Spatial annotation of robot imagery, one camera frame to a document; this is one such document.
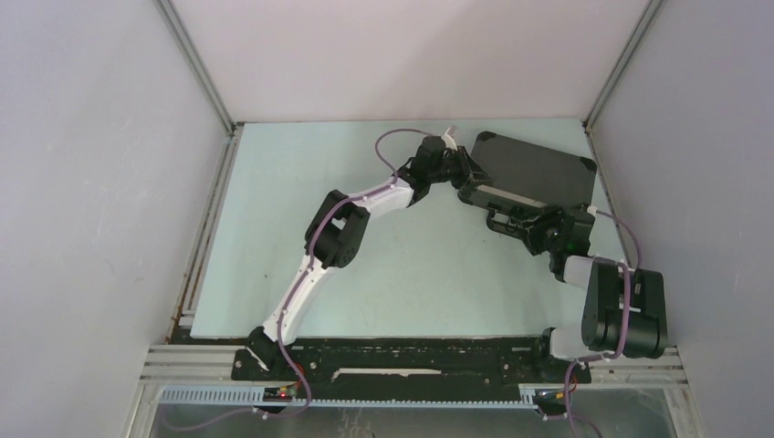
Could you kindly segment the black poker set case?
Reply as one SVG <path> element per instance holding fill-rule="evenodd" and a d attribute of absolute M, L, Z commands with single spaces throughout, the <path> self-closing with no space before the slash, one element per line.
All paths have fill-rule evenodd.
<path fill-rule="evenodd" d="M 591 205 L 597 164 L 590 158 L 492 131 L 476 136 L 470 155 L 491 182 L 457 197 L 486 210 L 487 226 L 497 233 L 507 235 L 504 224 L 514 210 Z"/>

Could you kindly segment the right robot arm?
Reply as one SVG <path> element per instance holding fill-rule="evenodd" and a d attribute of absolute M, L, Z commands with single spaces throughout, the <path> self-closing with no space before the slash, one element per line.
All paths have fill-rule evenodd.
<path fill-rule="evenodd" d="M 580 323 L 546 329 L 545 348 L 530 358 L 542 381 L 556 380 L 568 360 L 658 359 L 670 346 L 662 274 L 592 255 L 591 231 L 600 215 L 612 217 L 587 204 L 516 209 L 505 220 L 494 210 L 487 214 L 490 230 L 517 238 L 531 255 L 547 254 L 550 273 L 584 294 Z"/>

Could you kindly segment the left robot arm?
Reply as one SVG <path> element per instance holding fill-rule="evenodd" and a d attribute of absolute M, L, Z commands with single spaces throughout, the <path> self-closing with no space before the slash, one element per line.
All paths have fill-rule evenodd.
<path fill-rule="evenodd" d="M 421 201 L 437 183 L 450 183 L 469 192 L 489 183 L 489 174 L 453 136 L 425 133 L 413 157 L 402 166 L 387 161 L 380 143 L 400 130 L 389 130 L 374 144 L 377 157 L 391 171 L 389 178 L 359 193 L 329 192 L 305 232 L 304 255 L 298 271 L 275 310 L 247 337 L 246 351 L 253 367 L 267 380 L 285 375 L 292 360 L 287 345 L 293 343 L 314 288 L 330 272 L 349 265 L 358 254 L 372 219 L 406 209 Z"/>

